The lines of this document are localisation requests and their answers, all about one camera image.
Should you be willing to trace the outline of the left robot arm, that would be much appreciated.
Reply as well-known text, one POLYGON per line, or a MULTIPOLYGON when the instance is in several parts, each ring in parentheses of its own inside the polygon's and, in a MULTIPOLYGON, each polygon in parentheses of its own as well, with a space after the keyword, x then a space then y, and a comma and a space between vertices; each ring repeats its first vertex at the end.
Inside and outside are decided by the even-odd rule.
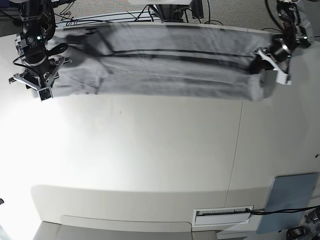
POLYGON ((266 0, 264 4, 280 33, 271 37, 268 47, 259 47, 253 51, 255 58, 250 63, 248 72, 253 75, 261 70, 274 70, 278 84, 290 85, 290 60, 297 48, 307 49, 313 44, 312 25, 302 0, 278 0, 276 12, 280 22, 272 14, 269 2, 266 0))

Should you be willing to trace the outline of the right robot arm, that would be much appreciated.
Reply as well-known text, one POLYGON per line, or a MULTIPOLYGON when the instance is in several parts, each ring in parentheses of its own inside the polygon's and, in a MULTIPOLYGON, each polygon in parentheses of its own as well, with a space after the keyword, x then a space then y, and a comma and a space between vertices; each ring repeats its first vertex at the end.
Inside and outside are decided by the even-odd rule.
POLYGON ((49 50, 46 48, 56 31, 54 7, 50 0, 25 0, 18 4, 18 10, 22 32, 16 35, 15 40, 19 57, 12 63, 23 67, 24 72, 15 74, 8 81, 33 89, 41 101, 51 99, 60 68, 72 61, 69 57, 56 60, 53 56, 64 53, 68 44, 60 43, 49 50))

